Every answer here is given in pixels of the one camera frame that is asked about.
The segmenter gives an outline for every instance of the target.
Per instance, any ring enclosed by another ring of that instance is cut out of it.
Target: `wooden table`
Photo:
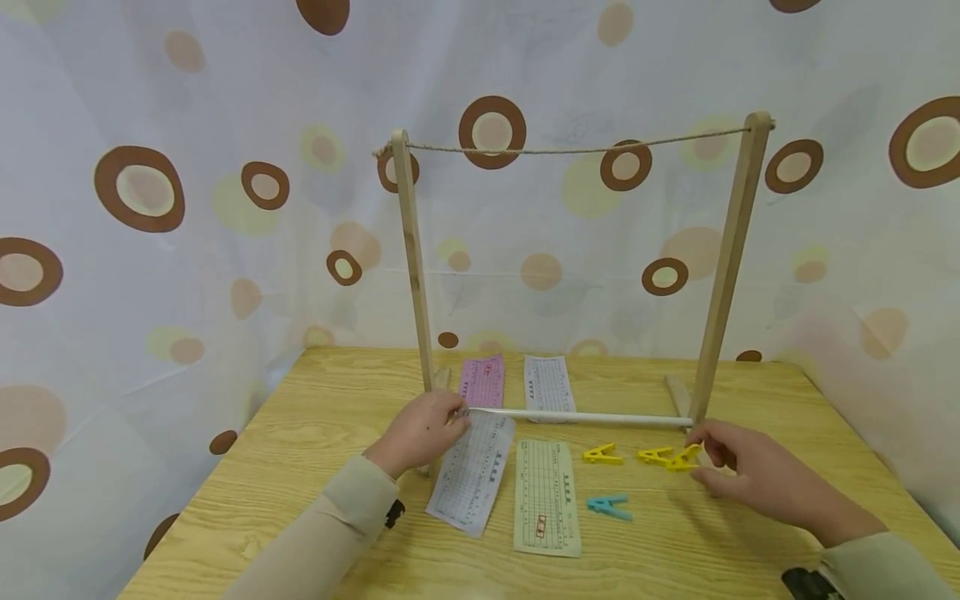
[[[459,381],[464,358],[438,353]],[[523,358],[505,357],[506,405],[522,408]],[[668,373],[692,383],[692,361],[568,358],[577,407],[672,414]],[[122,600],[219,598],[348,457],[373,442],[421,391],[414,350],[308,350],[183,511]],[[960,589],[960,555],[894,476],[795,367],[724,363],[709,414],[765,431],[913,542]],[[431,482],[400,480],[406,516],[350,572],[339,598],[766,598],[789,597],[780,574],[814,565],[805,532],[707,496],[687,475],[641,464],[636,451],[681,445],[679,431],[519,422],[516,439],[564,440],[577,497],[626,492],[625,523],[580,509],[583,558],[513,551],[514,464],[503,476],[480,540],[428,516]],[[580,454],[615,442],[622,467]]]

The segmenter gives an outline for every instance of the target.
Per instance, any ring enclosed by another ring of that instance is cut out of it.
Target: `rope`
[[[539,148],[536,150],[484,150],[480,148],[454,148],[450,146],[431,146],[430,144],[411,144],[407,143],[408,148],[417,148],[419,150],[429,150],[431,152],[456,152],[462,155],[589,155],[595,153],[606,153],[610,151],[624,152],[641,146],[659,146],[660,144],[672,144],[674,142],[686,142],[690,139],[700,139],[702,137],[720,137],[721,135],[731,135],[734,133],[748,132],[749,127],[741,127],[735,130],[722,130],[720,132],[695,133],[693,135],[682,135],[680,137],[665,137],[664,139],[655,139],[649,142],[633,142],[623,144],[622,146],[608,146],[606,148]],[[375,158],[380,158],[385,153],[390,152],[390,144],[387,144],[379,150],[373,151]]]

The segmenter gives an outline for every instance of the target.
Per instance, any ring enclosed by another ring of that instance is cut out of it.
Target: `white rod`
[[[610,423],[614,425],[650,425],[655,427],[692,427],[690,417],[660,417],[658,415],[607,415],[604,413],[564,413],[556,411],[527,411],[515,408],[470,407],[470,412],[494,413],[504,417],[532,419],[546,422]]]

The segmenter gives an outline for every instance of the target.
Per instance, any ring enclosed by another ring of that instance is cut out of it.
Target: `pink paper slip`
[[[503,408],[503,356],[465,360],[460,373],[460,396],[467,406]]]

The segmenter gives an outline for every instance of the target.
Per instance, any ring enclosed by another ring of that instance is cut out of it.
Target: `polka dot curtain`
[[[769,110],[723,357],[803,368],[960,540],[960,15],[864,13],[0,2],[4,593],[115,596],[305,348],[415,344],[398,126],[616,147]],[[415,151],[436,348],[696,356],[737,145]]]

